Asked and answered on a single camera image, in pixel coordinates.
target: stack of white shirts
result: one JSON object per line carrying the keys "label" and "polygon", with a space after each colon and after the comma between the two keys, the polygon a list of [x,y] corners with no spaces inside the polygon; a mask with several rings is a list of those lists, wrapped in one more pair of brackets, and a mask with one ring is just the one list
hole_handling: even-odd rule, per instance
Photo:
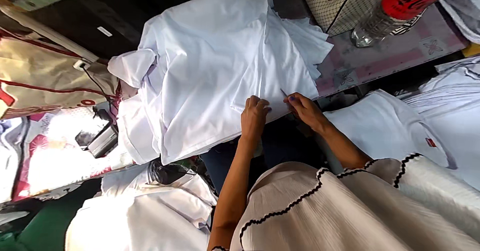
{"label": "stack of white shirts", "polygon": [[480,44],[480,0],[440,0],[462,34]]}
{"label": "stack of white shirts", "polygon": [[325,116],[373,159],[403,160],[418,152],[443,167],[455,164],[425,119],[394,96],[376,90]]}
{"label": "stack of white shirts", "polygon": [[241,133],[251,95],[267,99],[267,121],[288,113],[281,88],[318,96],[314,79],[332,49],[308,19],[281,19],[267,0],[193,0],[149,20],[137,51],[108,70],[138,96],[119,106],[120,143],[135,162],[168,164]]}
{"label": "stack of white shirts", "polygon": [[480,57],[436,66],[438,76],[404,99],[454,158],[452,173],[480,190]]}
{"label": "stack of white shirts", "polygon": [[65,250],[206,250],[217,203],[207,183],[187,174],[164,186],[148,169],[106,175],[102,195],[85,200],[71,221]]}

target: hand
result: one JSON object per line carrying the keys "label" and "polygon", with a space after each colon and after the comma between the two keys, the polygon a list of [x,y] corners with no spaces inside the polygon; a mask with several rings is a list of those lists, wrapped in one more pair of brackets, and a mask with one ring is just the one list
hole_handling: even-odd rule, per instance
{"label": "hand", "polygon": [[247,99],[241,114],[241,137],[254,146],[264,131],[267,113],[272,110],[270,107],[265,107],[268,104],[267,100],[252,95]]}
{"label": "hand", "polygon": [[322,133],[324,127],[331,124],[315,103],[298,92],[292,93],[283,100],[288,109],[308,124],[315,132]]}

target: bag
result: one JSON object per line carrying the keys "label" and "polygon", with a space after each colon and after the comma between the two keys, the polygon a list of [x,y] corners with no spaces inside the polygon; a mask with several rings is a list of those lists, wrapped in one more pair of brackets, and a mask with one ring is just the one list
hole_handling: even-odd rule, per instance
{"label": "bag", "polygon": [[[105,101],[90,77],[73,67],[79,59],[69,51],[0,31],[0,119]],[[119,81],[105,65],[93,63],[88,72],[116,99]]]}
{"label": "bag", "polygon": [[[380,0],[306,0],[318,25],[330,36],[353,29],[360,19],[371,12]],[[391,34],[407,32],[422,14],[407,21]]]}

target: white label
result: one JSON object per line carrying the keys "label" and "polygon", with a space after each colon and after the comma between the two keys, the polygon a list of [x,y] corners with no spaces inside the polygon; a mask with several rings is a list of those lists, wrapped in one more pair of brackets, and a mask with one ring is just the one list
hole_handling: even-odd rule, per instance
{"label": "white label", "polygon": [[112,36],[113,36],[113,34],[111,34],[109,31],[107,31],[107,30],[106,30],[104,27],[102,27],[102,26],[98,27],[97,30],[103,32],[103,34],[105,34],[105,35],[108,36],[108,37],[112,37]]}

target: plastic bottle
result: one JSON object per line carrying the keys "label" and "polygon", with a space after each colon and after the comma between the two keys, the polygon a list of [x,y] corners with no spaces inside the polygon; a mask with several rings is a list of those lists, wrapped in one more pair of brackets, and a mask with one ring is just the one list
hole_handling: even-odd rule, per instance
{"label": "plastic bottle", "polygon": [[381,0],[364,16],[352,32],[358,48],[370,47],[383,40],[394,29],[411,20],[437,0]]}

